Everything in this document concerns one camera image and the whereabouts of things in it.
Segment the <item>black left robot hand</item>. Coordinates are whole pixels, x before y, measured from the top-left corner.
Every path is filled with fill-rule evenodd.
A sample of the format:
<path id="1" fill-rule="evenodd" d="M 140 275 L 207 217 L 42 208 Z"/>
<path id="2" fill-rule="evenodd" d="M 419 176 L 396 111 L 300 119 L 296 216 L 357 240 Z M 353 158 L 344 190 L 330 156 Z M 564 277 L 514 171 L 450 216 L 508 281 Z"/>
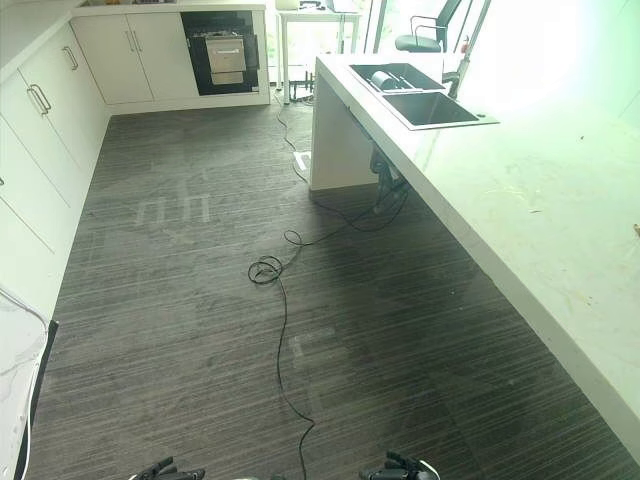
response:
<path id="1" fill-rule="evenodd" d="M 132 480 L 202 480 L 204 469 L 179 471 L 172 456 L 153 463 L 131 476 Z"/>

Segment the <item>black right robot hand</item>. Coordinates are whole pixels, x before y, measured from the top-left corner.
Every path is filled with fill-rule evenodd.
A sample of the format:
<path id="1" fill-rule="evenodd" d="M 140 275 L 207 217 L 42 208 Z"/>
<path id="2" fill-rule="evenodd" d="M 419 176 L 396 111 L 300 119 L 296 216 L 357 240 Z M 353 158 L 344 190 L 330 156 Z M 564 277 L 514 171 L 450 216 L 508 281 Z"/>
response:
<path id="1" fill-rule="evenodd" d="M 440 475 L 425 460 L 387 451 L 386 460 L 382 467 L 362 470 L 359 472 L 359 478 L 364 480 L 439 480 Z"/>

